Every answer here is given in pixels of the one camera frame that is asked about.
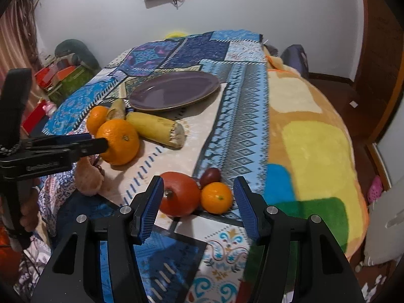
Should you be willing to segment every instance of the screw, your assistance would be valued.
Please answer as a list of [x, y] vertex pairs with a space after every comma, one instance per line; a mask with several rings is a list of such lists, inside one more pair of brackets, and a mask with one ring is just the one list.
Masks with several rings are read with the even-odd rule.
[[320, 223], [320, 222], [321, 222], [321, 218], [320, 218], [318, 215], [316, 215], [316, 214], [313, 214], [312, 217], [311, 217], [311, 219], [312, 219], [312, 221], [313, 221], [314, 223]]
[[267, 212], [269, 214], [276, 214], [276, 213], [278, 213], [278, 209], [275, 206], [268, 206], [267, 207]]
[[122, 214], [128, 214], [130, 211], [132, 210], [132, 208], [130, 206], [122, 206], [119, 209], [119, 212], [121, 212]]
[[80, 214], [80, 215], [76, 218], [76, 221], [79, 222], [79, 223], [83, 223], [83, 222], [86, 221], [86, 220], [87, 220], [87, 216], [84, 215], [84, 214]]

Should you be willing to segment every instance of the colorful blanket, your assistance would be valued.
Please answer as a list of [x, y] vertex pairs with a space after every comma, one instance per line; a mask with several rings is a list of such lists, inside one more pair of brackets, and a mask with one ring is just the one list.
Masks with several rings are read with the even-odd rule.
[[[151, 42], [124, 52], [70, 96], [44, 133], [85, 132], [92, 106], [127, 100], [138, 84], [166, 72], [200, 70], [222, 83], [204, 102], [162, 114], [183, 124], [183, 149], [145, 141], [140, 155], [122, 169], [101, 162], [106, 180], [99, 195], [77, 192], [73, 171], [49, 176], [40, 209], [53, 242], [77, 215], [106, 216], [130, 203], [154, 174], [175, 170], [197, 178], [215, 166], [230, 187], [243, 175], [254, 192], [286, 213], [322, 216], [350, 257], [363, 240], [367, 213], [345, 125], [320, 92], [268, 57], [271, 63], [261, 36], [243, 30]], [[100, 249], [104, 300], [113, 302], [106, 245]], [[151, 238], [134, 250], [152, 303], [234, 302], [245, 292], [240, 288], [251, 287], [248, 275], [261, 258], [251, 254], [246, 267], [250, 243], [235, 203], [223, 216], [197, 210], [173, 220], [159, 213]]]

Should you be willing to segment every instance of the persimmon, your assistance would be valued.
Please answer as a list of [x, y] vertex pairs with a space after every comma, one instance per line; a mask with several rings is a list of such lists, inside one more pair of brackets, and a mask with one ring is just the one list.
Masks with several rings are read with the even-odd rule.
[[196, 181], [179, 172], [165, 172], [160, 176], [164, 181], [160, 211], [173, 217], [190, 215], [200, 203], [200, 189]]

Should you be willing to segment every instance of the floor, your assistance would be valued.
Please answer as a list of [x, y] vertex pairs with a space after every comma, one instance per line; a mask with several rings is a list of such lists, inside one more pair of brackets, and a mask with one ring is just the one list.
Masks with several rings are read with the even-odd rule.
[[[361, 100], [350, 84], [317, 79], [311, 79], [310, 82], [327, 97], [336, 111], [341, 115], [348, 128], [354, 148], [358, 181], [366, 199], [366, 193], [372, 184], [376, 172], [365, 147], [365, 139], [370, 135], [377, 120], [370, 116], [370, 113], [367, 112], [368, 106], [366, 106], [366, 102]], [[358, 103], [356, 108], [353, 108], [349, 104], [352, 100]], [[351, 258], [350, 263], [353, 268], [355, 268], [360, 261], [363, 261], [363, 246], [364, 244], [362, 244], [361, 249]], [[376, 278], [379, 275], [381, 275], [381, 279], [384, 276], [388, 278], [393, 272], [394, 266], [395, 264], [388, 262], [382, 265], [363, 267], [361, 271], [356, 273], [359, 285], [363, 288], [363, 286], [367, 284], [368, 290], [370, 291], [375, 287]], [[376, 297], [382, 288], [383, 286], [381, 284], [377, 286], [376, 294], [373, 298]]]

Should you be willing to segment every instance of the purple plate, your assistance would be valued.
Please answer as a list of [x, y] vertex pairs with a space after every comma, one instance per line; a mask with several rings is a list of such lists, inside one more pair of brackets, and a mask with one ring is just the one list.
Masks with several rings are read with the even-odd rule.
[[219, 87], [219, 79], [206, 72], [170, 72], [139, 84], [129, 102], [140, 111], [166, 111], [200, 101]]

